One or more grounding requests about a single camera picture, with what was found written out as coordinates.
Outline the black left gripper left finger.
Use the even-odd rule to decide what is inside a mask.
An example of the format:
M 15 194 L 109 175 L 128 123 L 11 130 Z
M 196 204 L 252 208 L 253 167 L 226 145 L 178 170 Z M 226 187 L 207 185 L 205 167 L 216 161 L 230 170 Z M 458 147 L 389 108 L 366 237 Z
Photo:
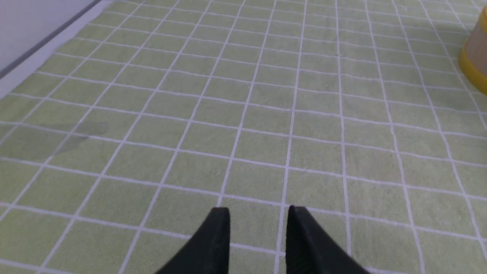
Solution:
M 157 274 L 227 274 L 230 255 L 230 212 L 214 207 L 188 242 Z

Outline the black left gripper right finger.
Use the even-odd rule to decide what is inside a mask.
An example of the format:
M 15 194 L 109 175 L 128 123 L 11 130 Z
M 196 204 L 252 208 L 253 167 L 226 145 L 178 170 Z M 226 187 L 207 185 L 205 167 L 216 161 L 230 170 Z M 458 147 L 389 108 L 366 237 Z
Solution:
M 367 274 L 306 207 L 291 205 L 286 225 L 287 274 Z

